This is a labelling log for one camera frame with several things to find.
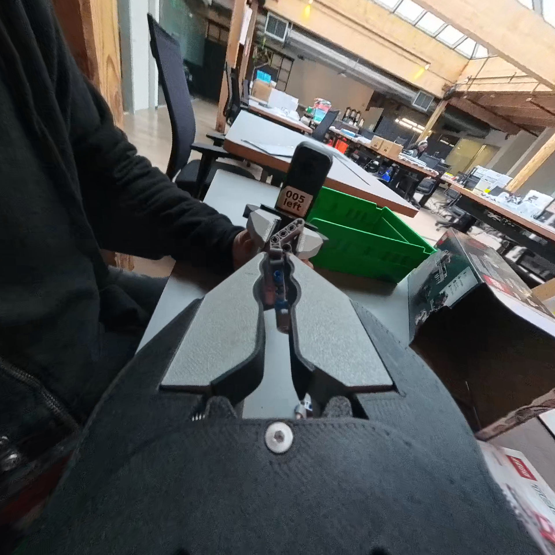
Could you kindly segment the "cardboard lego set box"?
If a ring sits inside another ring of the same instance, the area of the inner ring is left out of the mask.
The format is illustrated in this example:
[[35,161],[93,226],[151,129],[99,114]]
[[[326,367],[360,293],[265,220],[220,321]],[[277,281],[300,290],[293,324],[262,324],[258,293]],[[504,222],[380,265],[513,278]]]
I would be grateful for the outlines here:
[[554,410],[554,314],[496,251],[448,230],[407,290],[410,345],[479,439]]

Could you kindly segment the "black office chair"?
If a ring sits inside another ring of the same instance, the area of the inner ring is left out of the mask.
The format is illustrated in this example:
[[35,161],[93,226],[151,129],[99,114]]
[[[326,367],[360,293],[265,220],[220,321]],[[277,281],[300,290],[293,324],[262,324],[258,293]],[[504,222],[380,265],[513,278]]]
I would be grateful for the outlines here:
[[196,121],[179,44],[147,14],[150,48],[158,69],[171,125],[171,152],[166,169],[170,180],[194,198],[203,200],[215,173],[224,170],[254,179],[234,163],[239,156],[223,146],[196,142]]

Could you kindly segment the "wooden post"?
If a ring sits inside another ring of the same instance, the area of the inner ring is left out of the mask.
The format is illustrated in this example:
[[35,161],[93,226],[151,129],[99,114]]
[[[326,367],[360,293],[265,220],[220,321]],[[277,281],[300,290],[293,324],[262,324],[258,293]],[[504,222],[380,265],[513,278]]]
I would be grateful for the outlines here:
[[77,65],[123,126],[117,1],[52,1]]

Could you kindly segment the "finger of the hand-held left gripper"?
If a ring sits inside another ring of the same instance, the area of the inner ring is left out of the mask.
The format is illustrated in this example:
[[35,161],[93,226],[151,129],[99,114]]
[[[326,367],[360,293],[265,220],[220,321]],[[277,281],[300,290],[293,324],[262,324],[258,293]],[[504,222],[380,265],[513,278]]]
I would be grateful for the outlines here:
[[301,232],[293,239],[293,254],[302,261],[309,261],[318,254],[328,241],[329,238],[317,230],[303,227]]
[[281,222],[281,216],[267,209],[252,210],[247,217],[246,229],[253,242],[254,253],[260,253]]

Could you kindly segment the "grey table with wooden edge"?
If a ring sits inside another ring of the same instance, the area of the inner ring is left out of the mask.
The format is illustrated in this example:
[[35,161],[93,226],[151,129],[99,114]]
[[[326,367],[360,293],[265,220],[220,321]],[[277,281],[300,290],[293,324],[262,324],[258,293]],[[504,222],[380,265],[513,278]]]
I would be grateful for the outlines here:
[[379,207],[387,207],[410,218],[417,215],[419,210],[411,203],[336,149],[248,112],[242,112],[226,133],[224,149],[258,166],[286,173],[290,158],[269,154],[259,149],[258,144],[295,149],[304,141],[312,146],[323,147],[333,156],[324,184],[326,187],[373,202]]

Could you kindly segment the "grey paper sheet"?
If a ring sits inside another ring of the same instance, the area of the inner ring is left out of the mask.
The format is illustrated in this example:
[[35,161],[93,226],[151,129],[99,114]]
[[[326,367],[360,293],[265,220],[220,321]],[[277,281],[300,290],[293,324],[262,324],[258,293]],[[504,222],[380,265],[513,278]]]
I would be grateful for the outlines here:
[[274,157],[281,157],[281,158],[292,158],[295,152],[296,147],[291,145],[280,145],[280,144],[273,144],[273,143],[261,143],[258,141],[251,141],[243,139],[242,143],[248,145],[249,147],[253,147],[265,154]]

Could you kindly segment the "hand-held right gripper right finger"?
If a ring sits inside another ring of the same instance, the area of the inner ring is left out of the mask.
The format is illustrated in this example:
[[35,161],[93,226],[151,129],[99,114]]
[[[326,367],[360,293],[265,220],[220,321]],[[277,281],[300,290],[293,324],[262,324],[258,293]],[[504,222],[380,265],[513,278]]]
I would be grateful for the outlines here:
[[313,401],[392,391],[394,382],[351,299],[290,255],[294,385]]

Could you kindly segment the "lego instruction booklet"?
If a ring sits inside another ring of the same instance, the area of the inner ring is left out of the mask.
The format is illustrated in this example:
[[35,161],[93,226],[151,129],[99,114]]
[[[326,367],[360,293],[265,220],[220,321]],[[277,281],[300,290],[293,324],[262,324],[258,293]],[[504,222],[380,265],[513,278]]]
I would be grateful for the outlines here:
[[478,441],[491,475],[543,554],[554,554],[554,491],[522,452]]

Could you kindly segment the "person's left hand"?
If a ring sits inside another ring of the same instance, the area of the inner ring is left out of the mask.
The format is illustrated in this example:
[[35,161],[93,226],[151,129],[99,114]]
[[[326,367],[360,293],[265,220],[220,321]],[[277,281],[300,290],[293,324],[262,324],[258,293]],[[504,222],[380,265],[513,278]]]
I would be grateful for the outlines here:
[[242,230],[237,234],[232,243],[232,264],[234,270],[238,270],[253,259],[258,253],[258,246],[248,230]]

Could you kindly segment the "green plastic bin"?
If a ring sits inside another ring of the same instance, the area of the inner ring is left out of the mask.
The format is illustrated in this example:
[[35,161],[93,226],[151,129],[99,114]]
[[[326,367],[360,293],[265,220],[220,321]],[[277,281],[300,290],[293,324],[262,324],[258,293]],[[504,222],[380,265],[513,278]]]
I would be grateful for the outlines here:
[[436,252],[389,208],[323,187],[308,223],[328,238],[315,267],[397,284]]

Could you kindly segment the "person's left forearm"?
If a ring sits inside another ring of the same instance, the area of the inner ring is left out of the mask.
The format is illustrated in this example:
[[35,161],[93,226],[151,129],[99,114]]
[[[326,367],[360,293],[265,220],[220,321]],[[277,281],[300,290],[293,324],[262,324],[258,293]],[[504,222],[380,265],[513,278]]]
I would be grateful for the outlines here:
[[243,229],[157,168],[113,176],[98,186],[87,211],[104,249],[152,260],[169,256],[218,274],[234,271],[234,241]]

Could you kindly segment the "brown cardboard box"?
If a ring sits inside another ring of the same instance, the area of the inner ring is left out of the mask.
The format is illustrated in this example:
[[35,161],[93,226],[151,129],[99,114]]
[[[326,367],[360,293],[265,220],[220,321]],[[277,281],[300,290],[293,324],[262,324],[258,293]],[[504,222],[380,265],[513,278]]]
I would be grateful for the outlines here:
[[370,142],[370,148],[378,154],[391,160],[397,160],[402,153],[404,146],[375,135]]

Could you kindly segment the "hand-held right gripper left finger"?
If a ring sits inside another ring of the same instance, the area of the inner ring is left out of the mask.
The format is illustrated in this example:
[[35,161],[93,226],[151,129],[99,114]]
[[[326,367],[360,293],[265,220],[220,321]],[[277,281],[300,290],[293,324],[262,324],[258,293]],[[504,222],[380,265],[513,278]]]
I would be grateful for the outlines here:
[[266,253],[257,254],[200,300],[161,389],[242,402],[260,385],[265,356],[261,284],[266,261]]

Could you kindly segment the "grey lego beam assembly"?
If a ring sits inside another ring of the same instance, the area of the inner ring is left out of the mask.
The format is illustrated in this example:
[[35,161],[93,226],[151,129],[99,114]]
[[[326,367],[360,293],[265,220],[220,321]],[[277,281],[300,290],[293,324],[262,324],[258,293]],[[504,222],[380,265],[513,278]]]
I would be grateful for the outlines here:
[[295,253],[296,243],[304,230],[305,221],[294,219],[270,237],[267,243],[265,263],[265,305],[275,310],[276,327],[288,334],[291,323],[288,279],[290,264],[288,256]]

